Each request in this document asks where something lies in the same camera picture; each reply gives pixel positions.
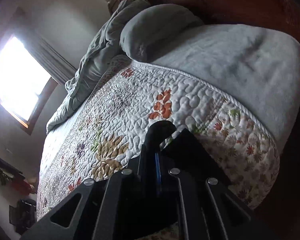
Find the wall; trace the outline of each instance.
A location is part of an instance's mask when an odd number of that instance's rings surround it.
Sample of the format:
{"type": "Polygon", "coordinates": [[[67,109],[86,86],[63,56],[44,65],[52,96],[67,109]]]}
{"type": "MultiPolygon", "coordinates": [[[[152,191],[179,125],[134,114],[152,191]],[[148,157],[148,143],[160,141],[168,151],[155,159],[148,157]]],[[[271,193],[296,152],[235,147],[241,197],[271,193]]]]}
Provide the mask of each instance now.
{"type": "MultiPolygon", "coordinates": [[[[0,6],[0,38],[17,7],[26,12],[37,32],[75,68],[110,17],[105,0],[5,0],[0,6]]],[[[46,123],[65,96],[66,90],[58,85],[31,136],[0,106],[0,157],[23,171],[26,177],[39,172],[46,123]]],[[[15,206],[19,198],[16,191],[0,186],[0,226],[11,239],[18,239],[18,235],[9,224],[9,205],[15,206]]]]}

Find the bright window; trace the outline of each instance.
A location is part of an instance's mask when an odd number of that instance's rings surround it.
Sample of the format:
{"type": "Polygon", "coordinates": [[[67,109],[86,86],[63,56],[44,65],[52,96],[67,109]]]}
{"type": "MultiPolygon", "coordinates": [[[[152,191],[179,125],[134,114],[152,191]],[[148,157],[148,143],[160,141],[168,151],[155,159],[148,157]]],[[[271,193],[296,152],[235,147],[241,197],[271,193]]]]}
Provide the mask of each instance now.
{"type": "Polygon", "coordinates": [[[26,128],[50,78],[16,37],[0,52],[0,104],[26,128]]]}

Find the metal screw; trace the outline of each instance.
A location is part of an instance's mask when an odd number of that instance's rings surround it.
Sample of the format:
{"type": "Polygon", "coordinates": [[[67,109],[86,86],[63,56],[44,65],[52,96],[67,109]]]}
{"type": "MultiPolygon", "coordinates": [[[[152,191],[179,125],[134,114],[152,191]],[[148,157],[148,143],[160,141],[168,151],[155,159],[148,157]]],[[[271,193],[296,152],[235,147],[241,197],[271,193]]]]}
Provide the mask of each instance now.
{"type": "Polygon", "coordinates": [[[121,171],[121,173],[123,175],[130,175],[132,173],[132,170],[131,169],[124,169],[124,170],[121,171]]]}
{"type": "Polygon", "coordinates": [[[218,184],[218,180],[216,178],[209,178],[208,179],[208,183],[210,185],[217,185],[218,184]]]}
{"type": "Polygon", "coordinates": [[[180,170],[178,168],[172,168],[169,172],[170,174],[178,175],[180,173],[180,170]]]}
{"type": "Polygon", "coordinates": [[[83,184],[86,186],[91,186],[94,184],[94,179],[86,179],[83,184]]]}

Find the floral quilt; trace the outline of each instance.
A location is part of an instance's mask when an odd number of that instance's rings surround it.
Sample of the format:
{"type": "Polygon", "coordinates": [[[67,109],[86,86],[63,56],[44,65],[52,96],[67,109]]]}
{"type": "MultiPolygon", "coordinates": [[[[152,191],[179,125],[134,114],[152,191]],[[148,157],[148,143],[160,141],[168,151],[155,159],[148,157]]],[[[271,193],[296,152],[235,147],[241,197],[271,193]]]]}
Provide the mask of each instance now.
{"type": "MultiPolygon", "coordinates": [[[[159,120],[177,127],[162,147],[189,129],[231,179],[230,190],[249,207],[258,206],[270,191],[279,171],[276,143],[248,109],[187,73],[118,56],[40,176],[38,219],[83,180],[108,179],[124,168],[140,154],[148,128],[159,120]]],[[[191,161],[191,155],[185,159],[191,161]]],[[[178,238],[176,227],[157,233],[157,239],[178,238]]]]}

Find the bed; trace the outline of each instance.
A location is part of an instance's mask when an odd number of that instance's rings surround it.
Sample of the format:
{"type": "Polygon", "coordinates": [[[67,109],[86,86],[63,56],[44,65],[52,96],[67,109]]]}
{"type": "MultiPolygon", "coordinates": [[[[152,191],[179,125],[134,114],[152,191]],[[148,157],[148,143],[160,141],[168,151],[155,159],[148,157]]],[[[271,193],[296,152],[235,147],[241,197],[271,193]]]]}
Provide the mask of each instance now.
{"type": "MultiPolygon", "coordinates": [[[[177,127],[162,147],[189,129],[255,208],[298,113],[300,43],[266,28],[205,25],[178,5],[123,0],[66,89],[47,124],[38,219],[83,180],[124,168],[159,120],[177,127]]],[[[178,238],[177,225],[152,236],[163,234],[178,238]]]]}

